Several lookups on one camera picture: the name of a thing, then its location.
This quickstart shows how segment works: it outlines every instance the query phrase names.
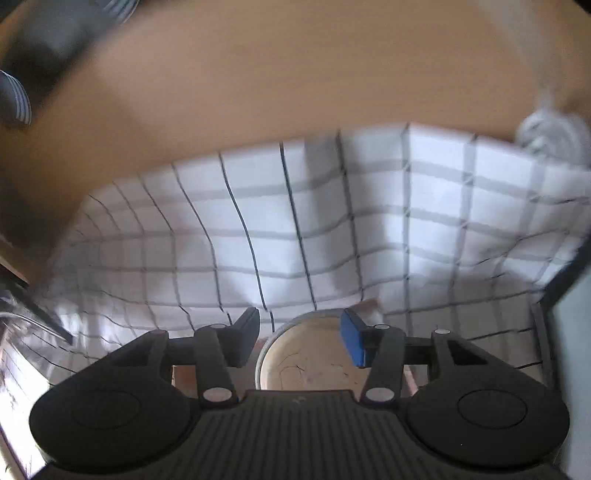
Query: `checkered towel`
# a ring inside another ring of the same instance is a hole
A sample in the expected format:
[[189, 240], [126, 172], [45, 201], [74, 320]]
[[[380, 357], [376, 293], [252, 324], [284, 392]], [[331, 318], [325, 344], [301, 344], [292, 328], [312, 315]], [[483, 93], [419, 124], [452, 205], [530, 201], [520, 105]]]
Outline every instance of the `checkered towel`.
[[18, 347], [53, 383], [147, 330], [377, 299], [409, 335], [445, 327], [538, 363], [529, 294], [591, 225], [591, 172], [415, 125], [178, 161], [94, 192], [38, 301], [76, 335]]

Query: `white and gray plaid towel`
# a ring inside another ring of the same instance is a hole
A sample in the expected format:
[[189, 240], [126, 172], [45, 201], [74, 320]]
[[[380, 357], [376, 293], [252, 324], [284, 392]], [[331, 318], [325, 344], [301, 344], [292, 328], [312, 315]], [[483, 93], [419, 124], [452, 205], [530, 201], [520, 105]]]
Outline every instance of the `white and gray plaid towel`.
[[76, 335], [19, 349], [56, 383], [146, 330], [261, 309], [261, 336], [377, 299], [410, 335], [446, 327], [535, 366], [529, 293], [591, 226], [591, 172], [415, 125], [178, 161], [88, 197], [40, 303]]

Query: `black plastic mount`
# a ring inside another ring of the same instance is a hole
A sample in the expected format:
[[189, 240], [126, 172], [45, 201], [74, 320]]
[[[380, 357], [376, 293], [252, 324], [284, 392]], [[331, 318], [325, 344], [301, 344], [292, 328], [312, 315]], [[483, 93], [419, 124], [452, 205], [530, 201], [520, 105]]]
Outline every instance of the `black plastic mount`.
[[368, 326], [353, 310], [341, 316], [354, 361], [371, 367], [361, 403], [396, 403], [402, 369], [427, 365], [429, 383], [406, 403], [413, 433], [435, 452], [485, 468], [539, 462], [569, 431], [560, 396], [449, 330], [409, 338], [395, 327]]
[[[128, 468], [170, 450], [201, 412], [235, 406], [226, 367], [246, 364], [259, 335], [259, 312], [192, 338], [153, 330], [49, 390], [35, 403], [33, 438], [58, 464], [82, 471]], [[171, 385], [173, 365], [195, 365], [199, 400]]]
[[[544, 463], [569, 427], [555, 393], [447, 330], [415, 339], [350, 310], [342, 320], [349, 346], [369, 339], [359, 402], [348, 391], [239, 399], [226, 367], [248, 359], [256, 309], [192, 338], [155, 330], [37, 401], [31, 432], [53, 461], [36, 480], [564, 478]], [[427, 364], [430, 382], [401, 398], [408, 363]], [[184, 364], [196, 367], [198, 399], [171, 385]]]

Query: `blue gripper pad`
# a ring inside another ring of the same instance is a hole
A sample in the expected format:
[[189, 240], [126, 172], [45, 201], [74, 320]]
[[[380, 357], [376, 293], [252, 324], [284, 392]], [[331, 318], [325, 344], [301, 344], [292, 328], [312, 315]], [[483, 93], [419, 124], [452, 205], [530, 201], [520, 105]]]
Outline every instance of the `blue gripper pad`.
[[340, 316], [340, 335], [353, 364], [356, 367], [365, 367], [365, 350], [363, 350], [361, 331], [355, 326], [347, 310]]

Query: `wooden surface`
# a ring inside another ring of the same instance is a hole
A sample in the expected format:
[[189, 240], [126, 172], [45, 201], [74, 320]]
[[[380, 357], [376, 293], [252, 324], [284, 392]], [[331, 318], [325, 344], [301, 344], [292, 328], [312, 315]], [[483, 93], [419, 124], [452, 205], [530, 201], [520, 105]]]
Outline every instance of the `wooden surface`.
[[[558, 106], [591, 116], [591, 20], [571, 0], [535, 4]], [[0, 52], [15, 25], [18, 12]], [[89, 52], [31, 127], [0, 131], [0, 155], [51, 241], [116, 177], [382, 122], [511, 139], [535, 93], [527, 62], [470, 0], [163, 2]]]

